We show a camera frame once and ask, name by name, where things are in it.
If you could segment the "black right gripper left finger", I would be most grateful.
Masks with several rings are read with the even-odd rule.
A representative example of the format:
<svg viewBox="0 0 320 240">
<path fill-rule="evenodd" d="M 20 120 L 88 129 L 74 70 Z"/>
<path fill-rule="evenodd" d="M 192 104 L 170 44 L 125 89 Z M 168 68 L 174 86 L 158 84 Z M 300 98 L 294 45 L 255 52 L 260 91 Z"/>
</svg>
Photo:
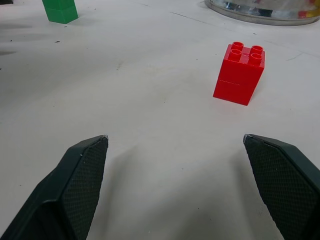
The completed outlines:
<svg viewBox="0 0 320 240">
<path fill-rule="evenodd" d="M 108 141 L 99 135 L 71 146 L 0 240 L 86 240 L 100 198 Z"/>
</svg>

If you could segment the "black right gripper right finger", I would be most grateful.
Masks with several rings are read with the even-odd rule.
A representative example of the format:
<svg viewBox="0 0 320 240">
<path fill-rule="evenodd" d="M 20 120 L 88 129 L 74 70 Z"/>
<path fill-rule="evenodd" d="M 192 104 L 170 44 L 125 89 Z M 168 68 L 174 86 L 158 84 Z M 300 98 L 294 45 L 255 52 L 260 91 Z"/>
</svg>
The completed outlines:
<svg viewBox="0 0 320 240">
<path fill-rule="evenodd" d="M 284 240 L 320 240 L 320 169 L 277 139 L 245 134 L 243 144 L 261 199 Z"/>
</svg>

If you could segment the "red toy bricks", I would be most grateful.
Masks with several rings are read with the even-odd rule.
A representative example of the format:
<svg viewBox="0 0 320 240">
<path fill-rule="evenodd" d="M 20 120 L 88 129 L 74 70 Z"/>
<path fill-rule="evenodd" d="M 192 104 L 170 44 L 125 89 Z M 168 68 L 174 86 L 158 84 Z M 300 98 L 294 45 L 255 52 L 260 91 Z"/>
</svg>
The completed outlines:
<svg viewBox="0 0 320 240">
<path fill-rule="evenodd" d="M 229 44 L 213 97 L 247 106 L 265 69 L 265 58 L 260 45 L 245 47 L 239 41 Z"/>
</svg>

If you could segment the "round shiny metal container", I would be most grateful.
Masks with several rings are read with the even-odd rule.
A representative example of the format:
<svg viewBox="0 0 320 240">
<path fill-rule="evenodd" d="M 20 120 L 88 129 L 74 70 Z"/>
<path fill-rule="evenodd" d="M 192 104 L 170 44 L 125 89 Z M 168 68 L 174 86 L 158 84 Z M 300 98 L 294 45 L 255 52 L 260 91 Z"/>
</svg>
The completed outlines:
<svg viewBox="0 0 320 240">
<path fill-rule="evenodd" d="M 204 0 L 230 18 L 272 26 L 301 26 L 320 20 L 320 0 Z"/>
</svg>

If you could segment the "green toy brick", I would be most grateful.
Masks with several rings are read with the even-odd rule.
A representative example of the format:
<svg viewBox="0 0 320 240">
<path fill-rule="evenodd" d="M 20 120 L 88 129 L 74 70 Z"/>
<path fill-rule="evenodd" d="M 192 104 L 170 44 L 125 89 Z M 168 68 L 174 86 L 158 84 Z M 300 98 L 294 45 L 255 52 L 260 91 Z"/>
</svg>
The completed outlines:
<svg viewBox="0 0 320 240">
<path fill-rule="evenodd" d="M 75 0 L 42 0 L 50 22 L 68 24 L 78 18 Z"/>
</svg>

